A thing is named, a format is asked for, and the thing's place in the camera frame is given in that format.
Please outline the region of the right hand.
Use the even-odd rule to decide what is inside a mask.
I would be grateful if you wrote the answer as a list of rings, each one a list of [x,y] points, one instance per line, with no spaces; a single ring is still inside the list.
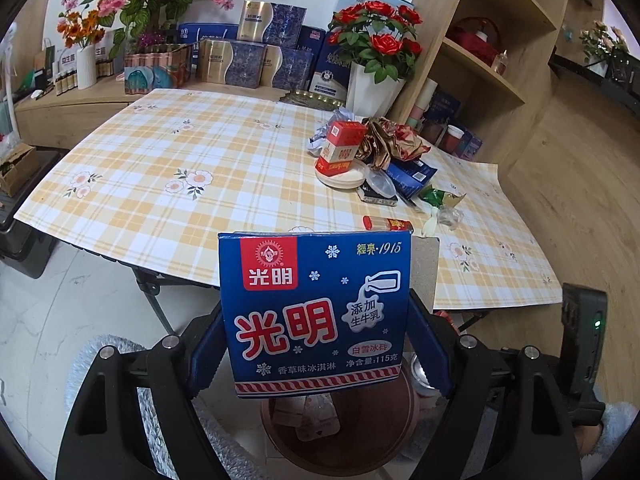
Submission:
[[[574,430],[579,457],[584,457],[593,452],[602,436],[602,430],[603,426],[601,424],[597,426],[579,426]]]

